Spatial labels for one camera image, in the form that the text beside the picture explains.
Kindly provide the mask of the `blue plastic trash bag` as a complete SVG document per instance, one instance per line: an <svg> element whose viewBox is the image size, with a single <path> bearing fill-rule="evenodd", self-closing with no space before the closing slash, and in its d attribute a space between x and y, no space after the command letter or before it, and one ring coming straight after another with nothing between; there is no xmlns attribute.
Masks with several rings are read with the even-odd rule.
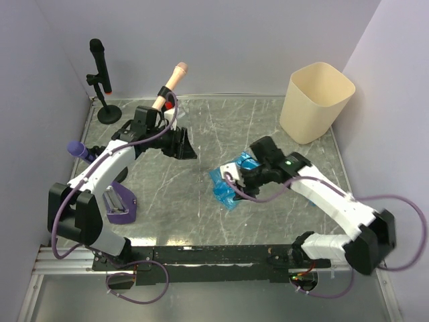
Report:
<svg viewBox="0 0 429 322"><path fill-rule="evenodd" d="M251 170L259 166L259 162L256 161L247 152L241 152L240 156L236 157L233 162L246 170ZM235 192L231 189L226 182L221 178L220 168L215 168L209 172L210 178L213 183L213 195L227 210L232 211L238 204L239 201L234 199Z"/></svg>

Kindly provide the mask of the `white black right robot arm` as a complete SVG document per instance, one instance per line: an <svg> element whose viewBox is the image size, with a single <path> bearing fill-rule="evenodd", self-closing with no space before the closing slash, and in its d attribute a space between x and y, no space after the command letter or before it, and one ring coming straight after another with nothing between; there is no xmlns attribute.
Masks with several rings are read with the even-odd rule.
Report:
<svg viewBox="0 0 429 322"><path fill-rule="evenodd" d="M292 252L295 264L307 267L319 259L346 262L362 275L370 275L394 250L395 219L388 210L376 211L357 201L303 155L285 155L269 136L253 142L251 150L258 163L255 168L233 165L223 170L225 180L237 187L238 198L254 201L261 186L283 184L314 203L344 231L342 235L302 234Z"/></svg>

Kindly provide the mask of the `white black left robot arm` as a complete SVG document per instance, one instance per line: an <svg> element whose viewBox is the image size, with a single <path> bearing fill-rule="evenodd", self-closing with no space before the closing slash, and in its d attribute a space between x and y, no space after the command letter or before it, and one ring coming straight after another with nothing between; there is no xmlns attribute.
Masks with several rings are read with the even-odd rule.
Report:
<svg viewBox="0 0 429 322"><path fill-rule="evenodd" d="M118 129L103 152L67 184L54 184L48 193L48 231L52 252L62 260L57 238L72 240L109 255L108 261L123 270L132 262L131 242L105 227L99 203L103 194L126 167L131 166L149 149L160 150L177 160L197 157L187 130L178 127L178 107L166 111L139 106L133 119Z"/></svg>

